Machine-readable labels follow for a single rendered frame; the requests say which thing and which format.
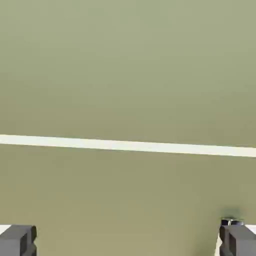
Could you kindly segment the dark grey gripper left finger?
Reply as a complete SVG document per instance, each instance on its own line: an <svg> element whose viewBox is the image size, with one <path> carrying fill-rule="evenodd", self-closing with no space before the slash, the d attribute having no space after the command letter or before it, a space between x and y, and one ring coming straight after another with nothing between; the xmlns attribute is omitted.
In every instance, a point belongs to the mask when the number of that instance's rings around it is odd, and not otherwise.
<svg viewBox="0 0 256 256"><path fill-rule="evenodd" d="M0 224L0 256L37 256L35 225Z"/></svg>

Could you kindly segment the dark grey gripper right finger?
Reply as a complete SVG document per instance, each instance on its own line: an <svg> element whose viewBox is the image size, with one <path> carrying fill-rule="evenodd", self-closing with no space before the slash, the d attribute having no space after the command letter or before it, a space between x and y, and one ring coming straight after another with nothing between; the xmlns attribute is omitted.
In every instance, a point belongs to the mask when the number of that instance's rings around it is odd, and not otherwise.
<svg viewBox="0 0 256 256"><path fill-rule="evenodd" d="M256 225L223 225L219 256L256 256Z"/></svg>

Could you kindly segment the green cabinet door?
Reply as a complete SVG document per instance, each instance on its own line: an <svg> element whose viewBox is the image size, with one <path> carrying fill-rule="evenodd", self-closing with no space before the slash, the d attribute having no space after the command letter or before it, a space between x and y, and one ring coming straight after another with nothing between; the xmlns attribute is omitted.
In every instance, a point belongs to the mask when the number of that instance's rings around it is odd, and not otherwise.
<svg viewBox="0 0 256 256"><path fill-rule="evenodd" d="M256 0L0 0L0 134L256 148Z"/></svg>
<svg viewBox="0 0 256 256"><path fill-rule="evenodd" d="M0 224L38 256L214 256L226 215L256 224L256 158L0 145Z"/></svg>

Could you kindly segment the green cabinet with white frame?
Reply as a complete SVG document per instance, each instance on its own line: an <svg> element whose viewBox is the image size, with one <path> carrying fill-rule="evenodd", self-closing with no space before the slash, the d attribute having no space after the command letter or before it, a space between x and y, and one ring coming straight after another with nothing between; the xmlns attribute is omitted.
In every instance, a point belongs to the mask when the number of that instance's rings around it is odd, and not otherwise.
<svg viewBox="0 0 256 256"><path fill-rule="evenodd" d="M256 158L256 148L0 134L0 144Z"/></svg>

